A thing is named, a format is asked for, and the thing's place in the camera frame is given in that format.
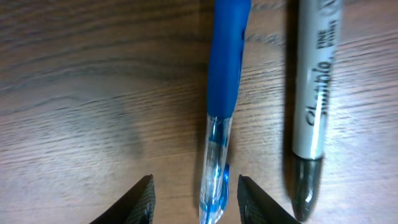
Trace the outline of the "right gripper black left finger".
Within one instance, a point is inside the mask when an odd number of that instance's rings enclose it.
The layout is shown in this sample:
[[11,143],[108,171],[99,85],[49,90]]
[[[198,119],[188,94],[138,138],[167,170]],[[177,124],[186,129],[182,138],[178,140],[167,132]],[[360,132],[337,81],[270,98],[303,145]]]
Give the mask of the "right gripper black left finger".
[[90,224],[152,224],[155,210],[154,176],[145,175]]

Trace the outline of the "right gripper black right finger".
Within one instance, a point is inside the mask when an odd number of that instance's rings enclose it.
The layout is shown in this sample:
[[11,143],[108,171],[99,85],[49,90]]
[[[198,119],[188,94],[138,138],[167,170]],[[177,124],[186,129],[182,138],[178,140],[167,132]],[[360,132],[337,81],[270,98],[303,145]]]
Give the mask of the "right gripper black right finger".
[[248,176],[239,176],[237,199],[242,224],[300,224]]

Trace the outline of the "blue ballpoint pen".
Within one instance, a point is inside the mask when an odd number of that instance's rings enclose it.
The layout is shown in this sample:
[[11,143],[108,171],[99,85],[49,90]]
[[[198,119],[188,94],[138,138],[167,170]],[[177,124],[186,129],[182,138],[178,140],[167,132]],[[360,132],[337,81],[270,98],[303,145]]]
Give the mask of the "blue ballpoint pen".
[[200,224],[215,224],[229,197],[228,145],[242,72],[250,0],[216,0],[208,67]]

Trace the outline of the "black permanent marker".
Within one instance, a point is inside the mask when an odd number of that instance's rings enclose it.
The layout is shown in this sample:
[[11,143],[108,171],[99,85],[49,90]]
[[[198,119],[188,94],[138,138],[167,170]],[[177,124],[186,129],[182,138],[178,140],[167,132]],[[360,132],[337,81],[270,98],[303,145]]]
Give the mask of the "black permanent marker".
[[343,0],[301,0],[298,18],[295,92],[295,218],[313,213],[322,174],[330,83],[341,30]]

